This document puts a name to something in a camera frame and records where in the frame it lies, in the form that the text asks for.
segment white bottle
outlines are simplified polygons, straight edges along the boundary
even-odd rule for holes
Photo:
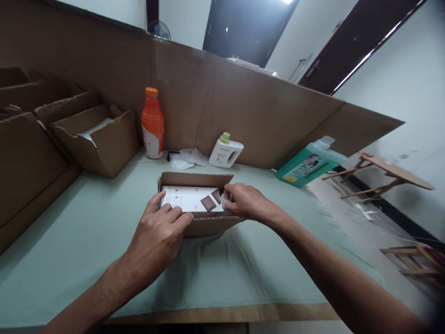
[[[229,140],[230,133],[224,132],[216,141],[212,154],[209,158],[209,164],[216,167],[230,168],[240,155],[244,145]]]

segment dark door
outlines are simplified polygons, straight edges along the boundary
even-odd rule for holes
[[[399,22],[418,9],[418,2],[359,0],[298,84],[332,94]]]
[[[264,68],[299,0],[212,0],[203,50]]]

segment green detergent bottle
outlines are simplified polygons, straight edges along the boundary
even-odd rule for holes
[[[329,149],[333,142],[335,142],[334,138],[324,136],[308,144],[280,168],[275,176],[297,188],[303,187],[347,159],[344,155]]]

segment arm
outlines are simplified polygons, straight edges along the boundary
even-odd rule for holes
[[[176,257],[191,213],[170,204],[156,207],[165,192],[147,204],[127,251],[46,327],[43,333],[86,333],[145,290]]]
[[[425,333],[427,327],[403,303],[351,262],[332,251],[257,189],[225,187],[225,208],[270,227],[354,333]]]

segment wooden stool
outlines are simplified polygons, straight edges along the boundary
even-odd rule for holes
[[[445,271],[445,256],[442,252],[428,247],[424,244],[408,247],[394,247],[380,249],[384,254],[395,255],[407,268],[400,269],[400,273],[405,276],[423,276],[440,278]],[[416,257],[428,260],[428,265],[420,263]]]

